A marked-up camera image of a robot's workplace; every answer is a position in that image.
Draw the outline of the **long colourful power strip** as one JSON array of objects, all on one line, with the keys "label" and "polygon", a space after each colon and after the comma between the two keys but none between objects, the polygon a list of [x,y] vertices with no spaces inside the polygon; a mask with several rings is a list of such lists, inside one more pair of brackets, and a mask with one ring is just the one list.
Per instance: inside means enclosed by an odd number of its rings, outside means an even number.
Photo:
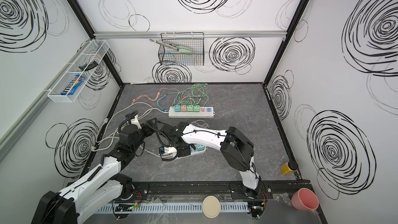
[{"label": "long colourful power strip", "polygon": [[194,118],[194,119],[211,119],[215,116],[215,111],[213,107],[201,106],[199,113],[195,112],[175,112],[174,107],[171,106],[168,115],[170,118]]}]

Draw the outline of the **teal plug adapter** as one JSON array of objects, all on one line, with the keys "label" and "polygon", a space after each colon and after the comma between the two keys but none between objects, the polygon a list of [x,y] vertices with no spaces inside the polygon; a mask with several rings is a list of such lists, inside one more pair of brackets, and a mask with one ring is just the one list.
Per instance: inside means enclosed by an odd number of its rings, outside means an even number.
[{"label": "teal plug adapter", "polygon": [[175,105],[175,106],[174,106],[174,111],[175,111],[175,112],[181,112],[181,107],[180,107],[180,105]]},{"label": "teal plug adapter", "polygon": [[206,147],[204,145],[196,144],[195,146],[197,148],[197,151],[203,151],[206,149]]}]

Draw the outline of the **short blue power strip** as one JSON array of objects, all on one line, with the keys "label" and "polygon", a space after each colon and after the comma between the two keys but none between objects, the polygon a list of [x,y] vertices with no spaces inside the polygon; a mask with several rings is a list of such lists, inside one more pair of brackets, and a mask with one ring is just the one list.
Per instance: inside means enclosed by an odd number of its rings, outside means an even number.
[{"label": "short blue power strip", "polygon": [[195,155],[200,155],[200,154],[203,154],[204,152],[206,152],[208,149],[208,147],[206,147],[206,149],[203,151],[197,151],[196,146],[195,146],[195,149],[193,149],[193,146],[188,146],[188,148],[189,148],[189,151],[187,151],[187,150],[183,151],[181,153],[181,156],[178,155],[176,159],[178,160],[178,159],[187,158],[187,157],[191,157],[191,156],[195,156]]}]

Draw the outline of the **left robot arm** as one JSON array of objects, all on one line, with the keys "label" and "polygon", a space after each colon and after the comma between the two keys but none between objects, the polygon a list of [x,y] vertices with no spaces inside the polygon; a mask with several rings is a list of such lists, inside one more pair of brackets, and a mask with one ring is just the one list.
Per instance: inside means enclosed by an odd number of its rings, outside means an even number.
[{"label": "left robot arm", "polygon": [[59,192],[49,191],[42,196],[32,223],[82,224],[107,203],[139,195],[132,179],[121,171],[136,157],[145,138],[154,134],[157,123],[153,118],[141,125],[134,123],[121,127],[120,142],[102,156],[94,169]]}]

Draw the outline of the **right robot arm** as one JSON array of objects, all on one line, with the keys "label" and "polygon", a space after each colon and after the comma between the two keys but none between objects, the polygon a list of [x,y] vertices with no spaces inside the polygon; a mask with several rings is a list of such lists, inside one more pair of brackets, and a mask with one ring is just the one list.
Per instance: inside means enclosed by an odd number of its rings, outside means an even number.
[{"label": "right robot arm", "polygon": [[195,145],[215,149],[223,155],[228,165],[239,171],[245,194],[254,198],[261,191],[261,176],[257,172],[254,144],[235,127],[227,130],[200,128],[187,122],[177,126],[164,124],[160,134],[169,142],[169,147],[159,149],[163,161],[171,161],[192,155]]}]

